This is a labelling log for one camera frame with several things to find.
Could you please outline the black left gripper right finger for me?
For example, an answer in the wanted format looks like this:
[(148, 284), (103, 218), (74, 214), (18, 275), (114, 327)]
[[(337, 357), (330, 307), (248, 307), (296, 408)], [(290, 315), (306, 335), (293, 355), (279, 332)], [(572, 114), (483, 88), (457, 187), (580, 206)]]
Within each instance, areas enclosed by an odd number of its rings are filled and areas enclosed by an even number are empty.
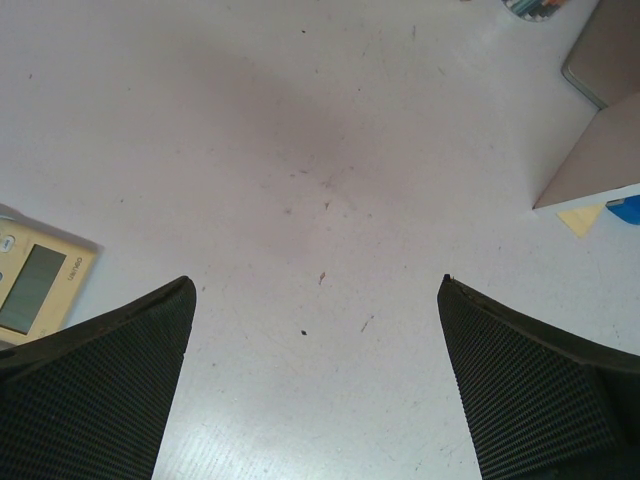
[(638, 356), (451, 276), (437, 304), (482, 478), (638, 478)]

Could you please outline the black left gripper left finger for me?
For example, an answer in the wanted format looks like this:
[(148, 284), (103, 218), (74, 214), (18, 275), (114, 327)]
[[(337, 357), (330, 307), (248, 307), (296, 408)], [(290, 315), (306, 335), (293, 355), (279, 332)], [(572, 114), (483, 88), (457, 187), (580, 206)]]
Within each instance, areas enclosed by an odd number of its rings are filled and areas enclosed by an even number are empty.
[(4, 479), (149, 479), (195, 313), (182, 276), (1, 352)]

